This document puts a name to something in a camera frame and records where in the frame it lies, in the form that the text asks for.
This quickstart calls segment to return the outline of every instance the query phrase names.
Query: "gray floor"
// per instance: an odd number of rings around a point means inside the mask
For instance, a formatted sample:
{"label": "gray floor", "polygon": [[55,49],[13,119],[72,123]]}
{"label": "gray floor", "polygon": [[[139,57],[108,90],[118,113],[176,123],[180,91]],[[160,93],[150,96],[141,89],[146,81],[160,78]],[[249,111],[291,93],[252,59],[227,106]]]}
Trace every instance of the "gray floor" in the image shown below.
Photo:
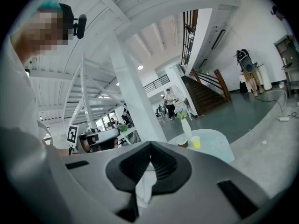
{"label": "gray floor", "polygon": [[[297,112],[299,99],[289,99],[285,116]],[[276,120],[273,109],[252,131],[230,146],[235,156],[233,167],[258,183],[270,196],[287,188],[298,172],[299,119]]]}
{"label": "gray floor", "polygon": [[[265,93],[262,100],[279,100],[282,92]],[[299,98],[287,100],[284,115],[297,112]],[[189,120],[191,129],[214,129],[223,133],[235,156],[231,163],[258,183],[273,197],[287,188],[299,167],[299,119],[276,120],[280,107],[276,102],[263,103],[251,94],[232,94],[232,102],[224,104],[203,117]],[[161,122],[167,140],[183,133],[179,119]]]}
{"label": "gray floor", "polygon": [[[259,95],[258,98],[273,100],[281,95],[282,92],[271,92]],[[275,102],[258,101],[252,94],[233,93],[231,97],[232,102],[223,104],[204,116],[188,119],[191,129],[217,130],[226,136],[229,143],[232,143],[256,126],[275,105]],[[184,132],[179,119],[169,121],[164,117],[160,119],[160,124],[167,141]]]}

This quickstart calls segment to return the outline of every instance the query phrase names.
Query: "black railing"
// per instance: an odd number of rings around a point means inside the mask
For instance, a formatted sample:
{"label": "black railing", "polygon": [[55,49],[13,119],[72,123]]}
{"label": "black railing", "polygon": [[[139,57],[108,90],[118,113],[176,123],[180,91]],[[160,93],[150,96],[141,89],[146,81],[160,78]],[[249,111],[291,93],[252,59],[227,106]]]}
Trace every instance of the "black railing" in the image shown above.
{"label": "black railing", "polygon": [[157,80],[149,83],[148,85],[146,85],[144,87],[145,93],[149,93],[149,92],[155,90],[156,88],[158,88],[158,87],[160,87],[160,86],[162,86],[162,85],[164,85],[168,82],[169,82],[168,76],[164,75],[164,76],[160,77],[159,79],[157,79]]}
{"label": "black railing", "polygon": [[197,23],[198,10],[183,12],[184,32],[183,32],[183,51],[181,59],[181,67],[183,72],[186,72],[188,66],[193,40],[195,36],[195,29]]}

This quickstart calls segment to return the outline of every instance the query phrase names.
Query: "white table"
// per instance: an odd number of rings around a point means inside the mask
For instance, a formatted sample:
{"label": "white table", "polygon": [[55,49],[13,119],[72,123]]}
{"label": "white table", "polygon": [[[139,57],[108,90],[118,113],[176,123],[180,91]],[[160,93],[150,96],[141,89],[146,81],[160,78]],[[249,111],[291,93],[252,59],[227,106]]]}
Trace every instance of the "white table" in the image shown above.
{"label": "white table", "polygon": [[[197,129],[192,130],[192,135],[200,137],[200,148],[195,148],[191,140],[188,139],[188,149],[215,156],[226,163],[230,163],[235,160],[228,140],[222,133],[213,129]],[[186,135],[183,133],[173,138],[168,143],[177,145],[177,140],[182,137],[186,138]]]}
{"label": "white table", "polygon": [[117,139],[118,140],[125,139],[125,141],[127,141],[128,144],[131,144],[131,142],[126,138],[126,136],[128,136],[130,133],[132,133],[135,130],[136,127],[129,128],[127,129],[127,131],[121,132],[121,134],[117,136]]}

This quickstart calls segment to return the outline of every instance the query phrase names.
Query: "black headset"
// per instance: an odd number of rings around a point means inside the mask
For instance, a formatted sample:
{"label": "black headset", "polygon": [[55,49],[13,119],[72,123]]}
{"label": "black headset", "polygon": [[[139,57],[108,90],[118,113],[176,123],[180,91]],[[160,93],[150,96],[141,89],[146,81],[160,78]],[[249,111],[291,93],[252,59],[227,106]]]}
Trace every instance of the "black headset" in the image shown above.
{"label": "black headset", "polygon": [[83,38],[84,36],[84,31],[85,31],[85,26],[86,26],[86,15],[82,14],[79,16],[79,18],[74,18],[74,14],[71,10],[71,7],[67,4],[60,3],[59,4],[63,13],[66,14],[66,20],[67,23],[69,24],[69,29],[74,29],[74,36],[77,36],[78,39]]}
{"label": "black headset", "polygon": [[74,18],[74,20],[78,21],[78,23],[74,24],[74,36],[77,36],[78,39],[83,38],[85,26],[86,26],[86,15],[82,14],[79,18]]}

